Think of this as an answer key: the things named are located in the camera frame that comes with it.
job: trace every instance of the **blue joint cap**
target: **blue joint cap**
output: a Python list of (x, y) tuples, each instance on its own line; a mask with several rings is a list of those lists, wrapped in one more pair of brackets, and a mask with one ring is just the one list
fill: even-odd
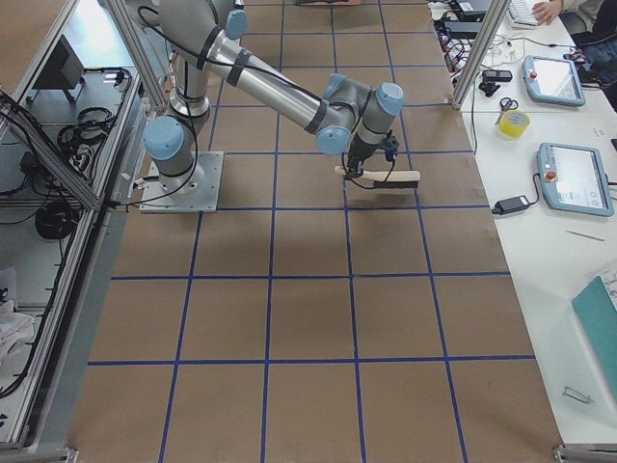
[(405, 104), (405, 92), (398, 85), (384, 82), (377, 89), (377, 102), (391, 116), (398, 116)]
[(350, 139), (351, 132), (347, 127), (331, 125), (317, 132), (315, 142), (324, 154), (336, 155), (347, 149)]
[(167, 161), (175, 156), (184, 143), (182, 125), (171, 116), (161, 116), (144, 129), (144, 145), (157, 161)]
[(341, 84), (343, 80), (347, 78), (346, 75), (339, 74), (335, 72), (330, 76), (330, 80), (328, 81), (328, 85), (326, 86), (326, 90), (324, 91), (324, 99), (330, 99), (338, 86)]
[(228, 14), (228, 24), (225, 26), (225, 34), (233, 41), (240, 39), (247, 31), (249, 19), (244, 10), (232, 10)]

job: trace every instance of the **tablet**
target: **tablet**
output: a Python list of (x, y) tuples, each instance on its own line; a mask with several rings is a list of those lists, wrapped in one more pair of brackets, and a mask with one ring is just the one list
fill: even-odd
[(585, 104), (577, 68), (570, 60), (527, 56), (523, 61), (523, 79), (534, 101), (565, 106)]
[(542, 192), (553, 209), (613, 215), (608, 180), (595, 148), (543, 143), (538, 166)]

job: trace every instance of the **tablet screen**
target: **tablet screen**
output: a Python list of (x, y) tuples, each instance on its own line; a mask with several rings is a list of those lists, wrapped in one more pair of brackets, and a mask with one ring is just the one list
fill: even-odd
[(533, 67), (537, 73), (536, 83), (541, 95), (563, 99), (578, 98), (570, 63), (534, 59)]
[(600, 173), (589, 150), (552, 147), (559, 202), (602, 209), (605, 207)]

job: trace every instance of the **scissors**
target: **scissors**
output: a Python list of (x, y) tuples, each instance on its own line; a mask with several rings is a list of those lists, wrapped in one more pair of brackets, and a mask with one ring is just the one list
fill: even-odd
[(497, 118), (495, 125), (497, 125), (499, 121), (501, 121), (501, 118), (503, 117), (506, 111), (510, 109), (517, 109), (518, 107), (519, 107), (519, 102), (516, 99), (512, 99), (509, 97), (502, 98), (499, 101), (499, 108), (501, 108), (501, 112), (499, 113), (499, 117)]

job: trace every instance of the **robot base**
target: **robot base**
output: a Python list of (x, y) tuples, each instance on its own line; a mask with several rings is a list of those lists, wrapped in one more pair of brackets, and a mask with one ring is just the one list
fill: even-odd
[[(164, 190), (158, 181), (146, 184), (142, 201), (147, 203), (140, 204), (142, 212), (215, 212), (219, 199), (219, 186), (221, 184), (221, 172), (223, 171), (222, 151), (199, 151), (197, 162), (205, 172), (204, 180), (199, 188), (194, 192), (181, 195), (171, 195), (159, 200), (150, 201), (165, 195), (168, 191)], [(158, 176), (158, 169), (152, 162), (149, 176)]]

